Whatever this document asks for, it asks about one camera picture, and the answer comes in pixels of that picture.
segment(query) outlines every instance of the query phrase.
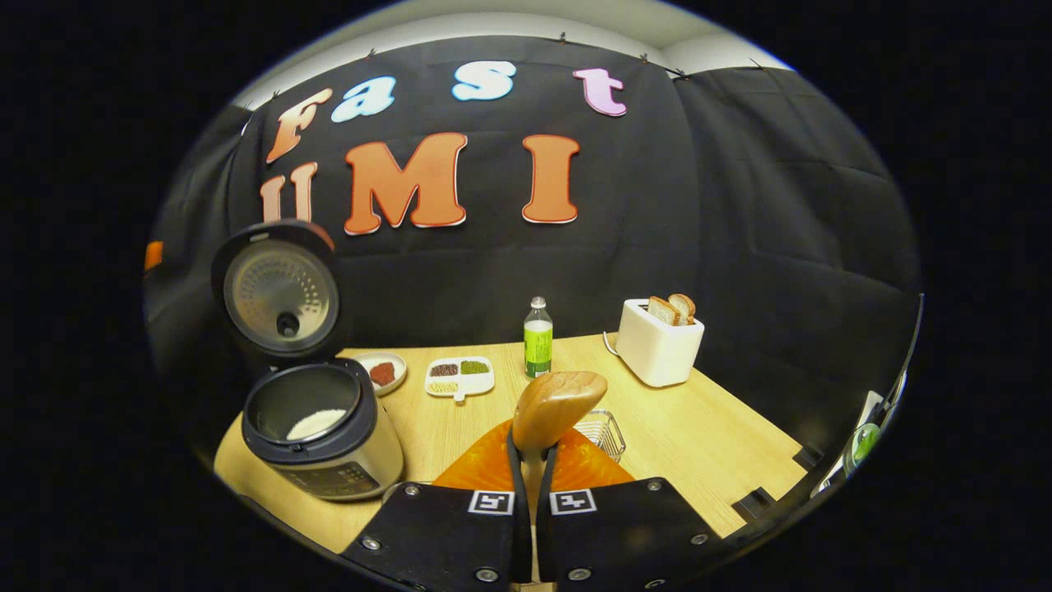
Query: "rice cooker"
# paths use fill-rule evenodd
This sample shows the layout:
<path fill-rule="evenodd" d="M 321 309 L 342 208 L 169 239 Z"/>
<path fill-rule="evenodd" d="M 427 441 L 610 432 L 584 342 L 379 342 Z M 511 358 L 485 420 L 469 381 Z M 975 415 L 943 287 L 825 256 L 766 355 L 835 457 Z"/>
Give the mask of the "rice cooker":
<path fill-rule="evenodd" d="M 335 359 L 350 330 L 335 250 L 318 224 L 256 224 L 220 247 L 211 285 L 239 348 L 271 369 L 245 401 L 245 446 L 307 493 L 351 501 L 383 494 L 405 464 L 365 368 Z"/>

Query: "white rice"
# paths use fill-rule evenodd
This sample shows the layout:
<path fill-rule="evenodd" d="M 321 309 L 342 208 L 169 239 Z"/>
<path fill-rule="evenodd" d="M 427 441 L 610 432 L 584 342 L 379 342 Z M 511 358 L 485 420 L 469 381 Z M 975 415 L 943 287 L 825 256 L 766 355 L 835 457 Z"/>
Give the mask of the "white rice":
<path fill-rule="evenodd" d="M 337 421 L 343 417 L 343 414 L 346 412 L 346 409 L 326 409 L 323 411 L 316 411 L 315 413 L 311 413 L 310 415 L 297 422 L 296 426 L 292 426 L 292 429 L 288 431 L 288 436 L 285 438 L 289 441 L 298 441 L 300 438 L 312 436 L 336 424 Z"/>

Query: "toast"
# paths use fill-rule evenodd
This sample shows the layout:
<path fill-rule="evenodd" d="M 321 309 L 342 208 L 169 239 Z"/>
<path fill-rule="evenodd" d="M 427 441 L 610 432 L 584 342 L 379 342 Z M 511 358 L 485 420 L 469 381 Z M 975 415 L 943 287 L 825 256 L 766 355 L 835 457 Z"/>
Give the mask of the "toast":
<path fill-rule="evenodd" d="M 680 322 L 675 325 L 694 325 L 694 302 L 686 293 L 673 293 L 668 298 L 668 304 L 680 313 Z"/>
<path fill-rule="evenodd" d="M 671 326 L 680 325 L 680 312 L 667 301 L 651 295 L 647 304 L 647 312 Z"/>

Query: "table surface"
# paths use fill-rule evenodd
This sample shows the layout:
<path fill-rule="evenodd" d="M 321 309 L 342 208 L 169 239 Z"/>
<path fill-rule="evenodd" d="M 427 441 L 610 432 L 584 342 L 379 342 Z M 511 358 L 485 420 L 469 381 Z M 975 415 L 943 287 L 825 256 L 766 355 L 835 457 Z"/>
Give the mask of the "table surface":
<path fill-rule="evenodd" d="M 611 345 L 616 334 L 608 334 Z M 347 349 L 340 358 L 367 351 Z M 401 481 L 430 482 L 493 426 L 509 420 L 529 379 L 523 344 L 447 348 L 386 349 L 408 368 L 402 385 L 380 399 L 402 443 Z M 424 391 L 427 366 L 437 359 L 486 356 L 495 386 L 463 405 Z M 763 487 L 775 499 L 804 476 L 793 460 L 801 446 L 773 424 L 697 370 L 682 384 L 651 388 L 621 359 L 603 335 L 552 343 L 552 371 L 589 370 L 609 387 L 598 409 L 613 414 L 627 446 L 621 458 L 636 479 L 665 477 L 720 536 L 745 526 L 731 505 Z M 312 497 L 254 456 L 241 437 L 241 415 L 230 424 L 216 453 L 214 470 L 234 491 L 266 508 L 306 537 L 340 553 L 379 510 L 379 497 L 326 502 Z"/>

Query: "white toaster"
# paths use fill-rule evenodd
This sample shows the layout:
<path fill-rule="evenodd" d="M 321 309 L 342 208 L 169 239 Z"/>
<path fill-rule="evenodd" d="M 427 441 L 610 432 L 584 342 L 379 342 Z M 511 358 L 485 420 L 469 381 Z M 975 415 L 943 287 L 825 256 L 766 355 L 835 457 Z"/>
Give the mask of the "white toaster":
<path fill-rule="evenodd" d="M 615 345 L 618 355 L 645 384 L 686 383 L 702 345 L 705 326 L 672 327 L 647 312 L 649 299 L 625 301 Z"/>

